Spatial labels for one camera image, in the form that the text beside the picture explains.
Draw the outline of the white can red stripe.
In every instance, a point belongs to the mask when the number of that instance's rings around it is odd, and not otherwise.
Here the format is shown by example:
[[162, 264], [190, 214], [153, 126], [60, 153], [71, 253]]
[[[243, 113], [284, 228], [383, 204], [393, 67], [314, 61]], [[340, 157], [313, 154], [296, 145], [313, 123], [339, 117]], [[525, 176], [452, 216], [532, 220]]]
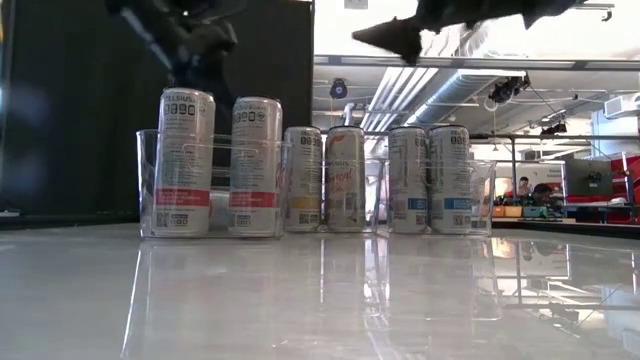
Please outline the white can red stripe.
[[152, 215], [158, 235], [208, 231], [215, 113], [206, 92], [173, 87], [161, 95]]
[[280, 218], [283, 109], [279, 101], [242, 97], [233, 108], [230, 230], [273, 235]]

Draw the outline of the black backdrop curtain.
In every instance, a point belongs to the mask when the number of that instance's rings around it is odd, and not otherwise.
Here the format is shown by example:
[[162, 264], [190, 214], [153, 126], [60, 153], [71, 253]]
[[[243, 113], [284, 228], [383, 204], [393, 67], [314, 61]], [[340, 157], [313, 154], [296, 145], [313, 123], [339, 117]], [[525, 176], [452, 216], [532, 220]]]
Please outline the black backdrop curtain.
[[0, 211], [137, 216], [136, 133], [157, 127], [168, 87], [211, 94], [219, 135], [244, 96], [308, 123], [311, 3], [247, 0], [228, 21], [235, 48], [174, 75], [104, 0], [0, 0]]

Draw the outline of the dark grey monitor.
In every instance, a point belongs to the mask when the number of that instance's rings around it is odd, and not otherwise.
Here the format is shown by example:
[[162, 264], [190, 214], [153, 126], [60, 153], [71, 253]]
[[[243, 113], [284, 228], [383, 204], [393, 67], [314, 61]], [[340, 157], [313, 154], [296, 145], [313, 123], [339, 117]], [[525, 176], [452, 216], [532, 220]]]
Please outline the dark grey monitor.
[[570, 159], [564, 163], [567, 196], [611, 196], [613, 173], [607, 161]]

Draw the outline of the white horizontal beam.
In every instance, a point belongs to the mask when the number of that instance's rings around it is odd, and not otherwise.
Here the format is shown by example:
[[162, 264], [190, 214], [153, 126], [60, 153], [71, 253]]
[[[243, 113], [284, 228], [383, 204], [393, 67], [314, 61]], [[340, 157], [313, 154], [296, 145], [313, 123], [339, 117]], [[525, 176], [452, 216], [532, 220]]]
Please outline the white horizontal beam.
[[[388, 56], [344, 56], [316, 55], [315, 65], [407, 67], [398, 57]], [[464, 58], [464, 57], [420, 57], [415, 64], [420, 68], [452, 69], [502, 69], [536, 71], [610, 71], [640, 72], [640, 60], [572, 60], [572, 59], [520, 59], [520, 58]]]

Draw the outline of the red cart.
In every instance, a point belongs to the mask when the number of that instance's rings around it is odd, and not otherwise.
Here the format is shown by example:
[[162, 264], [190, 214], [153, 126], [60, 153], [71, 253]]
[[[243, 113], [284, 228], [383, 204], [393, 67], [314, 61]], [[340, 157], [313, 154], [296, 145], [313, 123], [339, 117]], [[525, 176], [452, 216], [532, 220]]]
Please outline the red cart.
[[640, 155], [622, 152], [605, 159], [611, 172], [611, 193], [598, 210], [598, 220], [604, 224], [640, 226]]

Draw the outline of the white ceiling unit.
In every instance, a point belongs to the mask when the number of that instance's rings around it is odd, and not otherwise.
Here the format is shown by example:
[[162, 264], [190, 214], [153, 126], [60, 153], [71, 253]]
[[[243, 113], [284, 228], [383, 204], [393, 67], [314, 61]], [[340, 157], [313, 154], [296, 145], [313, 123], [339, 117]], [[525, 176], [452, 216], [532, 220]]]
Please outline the white ceiling unit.
[[604, 102], [607, 119], [640, 116], [640, 92], [621, 95]]

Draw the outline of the clear plastic bin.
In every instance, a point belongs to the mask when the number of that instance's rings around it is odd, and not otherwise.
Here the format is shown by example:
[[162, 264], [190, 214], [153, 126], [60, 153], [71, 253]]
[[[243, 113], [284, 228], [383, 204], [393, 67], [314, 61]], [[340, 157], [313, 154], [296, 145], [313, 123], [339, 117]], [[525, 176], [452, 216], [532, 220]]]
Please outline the clear plastic bin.
[[[336, 232], [329, 229], [325, 218], [325, 161], [322, 161], [322, 203], [321, 203], [321, 220], [320, 225], [315, 231], [298, 232], [298, 233], [374, 233], [377, 230], [379, 223], [379, 210], [381, 204], [382, 185], [385, 175], [385, 165], [379, 160], [364, 160], [365, 161], [365, 211], [366, 211], [366, 225], [360, 232]], [[285, 181], [285, 193], [286, 203], [284, 205], [284, 229], [286, 229], [286, 206], [288, 196], [288, 169], [287, 178]]]
[[[468, 160], [468, 166], [471, 169], [471, 195], [472, 195], [472, 213], [471, 226], [466, 231], [440, 233], [435, 232], [430, 225], [430, 193], [429, 193], [429, 163], [426, 165], [426, 187], [427, 197], [427, 229], [423, 233], [412, 233], [416, 235], [436, 234], [436, 235], [488, 235], [491, 233], [491, 216], [493, 210], [494, 199], [494, 181], [496, 164], [491, 161]], [[388, 171], [388, 198], [389, 198], [389, 169]], [[389, 222], [389, 200], [387, 198], [387, 220]]]
[[145, 238], [278, 238], [284, 234], [284, 205], [286, 203], [285, 180], [287, 178], [291, 145], [281, 141], [282, 170], [280, 178], [280, 218], [278, 231], [273, 235], [241, 235], [230, 230], [229, 210], [231, 136], [214, 135], [213, 162], [210, 188], [210, 212], [208, 231], [202, 235], [158, 235], [152, 229], [154, 178], [158, 130], [141, 130], [137, 136], [138, 201], [140, 233]]

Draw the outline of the white can yellow stripe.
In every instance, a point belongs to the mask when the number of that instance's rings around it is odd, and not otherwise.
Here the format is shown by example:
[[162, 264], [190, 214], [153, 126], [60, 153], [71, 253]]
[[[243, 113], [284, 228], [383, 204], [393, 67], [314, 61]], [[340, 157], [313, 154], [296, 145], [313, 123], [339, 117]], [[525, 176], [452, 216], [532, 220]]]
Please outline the white can yellow stripe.
[[322, 137], [312, 126], [286, 129], [284, 140], [291, 145], [288, 160], [288, 196], [286, 229], [315, 231], [321, 220]]
[[325, 142], [325, 218], [330, 230], [360, 232], [366, 225], [364, 131], [336, 126]]

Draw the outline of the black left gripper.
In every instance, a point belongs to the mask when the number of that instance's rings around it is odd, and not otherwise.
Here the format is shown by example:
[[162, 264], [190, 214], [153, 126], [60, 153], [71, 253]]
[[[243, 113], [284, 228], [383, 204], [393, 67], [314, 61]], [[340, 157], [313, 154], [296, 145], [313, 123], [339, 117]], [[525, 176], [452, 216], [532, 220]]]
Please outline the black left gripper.
[[205, 67], [230, 53], [237, 36], [228, 18], [247, 0], [104, 0], [174, 75]]

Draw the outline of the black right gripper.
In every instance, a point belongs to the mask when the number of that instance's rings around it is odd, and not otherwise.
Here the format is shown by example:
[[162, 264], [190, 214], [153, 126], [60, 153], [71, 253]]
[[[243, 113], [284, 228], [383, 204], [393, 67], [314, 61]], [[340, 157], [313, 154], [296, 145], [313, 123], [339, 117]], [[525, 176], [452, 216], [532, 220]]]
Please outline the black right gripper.
[[526, 29], [546, 16], [558, 16], [582, 5], [586, 0], [419, 0], [414, 16], [392, 20], [356, 30], [352, 38], [361, 43], [398, 55], [415, 66], [422, 51], [421, 32], [440, 31], [463, 23], [467, 28], [477, 23], [521, 15]]

